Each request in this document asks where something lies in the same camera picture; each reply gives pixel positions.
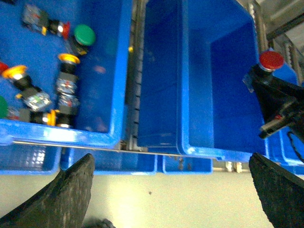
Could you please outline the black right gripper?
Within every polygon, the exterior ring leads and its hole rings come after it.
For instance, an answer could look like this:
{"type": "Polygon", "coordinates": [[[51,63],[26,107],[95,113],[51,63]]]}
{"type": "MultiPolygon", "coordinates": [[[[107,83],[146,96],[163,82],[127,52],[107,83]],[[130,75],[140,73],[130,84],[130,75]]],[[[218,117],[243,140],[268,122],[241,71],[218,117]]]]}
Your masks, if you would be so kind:
{"type": "Polygon", "coordinates": [[[297,138],[304,138],[304,89],[273,75],[269,85],[254,85],[264,124],[259,137],[265,139],[289,127],[297,138]]]}

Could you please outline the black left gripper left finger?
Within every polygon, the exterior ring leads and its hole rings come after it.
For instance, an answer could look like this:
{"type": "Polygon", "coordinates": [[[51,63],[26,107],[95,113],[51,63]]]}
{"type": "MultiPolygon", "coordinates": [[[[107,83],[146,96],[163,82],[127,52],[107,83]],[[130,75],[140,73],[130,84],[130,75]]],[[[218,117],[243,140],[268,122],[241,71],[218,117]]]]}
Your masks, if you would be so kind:
{"type": "Polygon", "coordinates": [[[79,228],[91,199],[95,170],[86,154],[39,192],[0,219],[2,228],[79,228]]]}

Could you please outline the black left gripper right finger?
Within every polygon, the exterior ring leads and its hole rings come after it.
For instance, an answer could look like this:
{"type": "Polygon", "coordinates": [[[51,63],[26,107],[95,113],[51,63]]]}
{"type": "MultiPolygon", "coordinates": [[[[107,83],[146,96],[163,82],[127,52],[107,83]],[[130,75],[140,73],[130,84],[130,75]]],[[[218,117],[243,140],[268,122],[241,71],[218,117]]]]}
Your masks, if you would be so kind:
{"type": "Polygon", "coordinates": [[[275,228],[304,226],[304,180],[259,153],[249,169],[262,209],[275,228]]]}

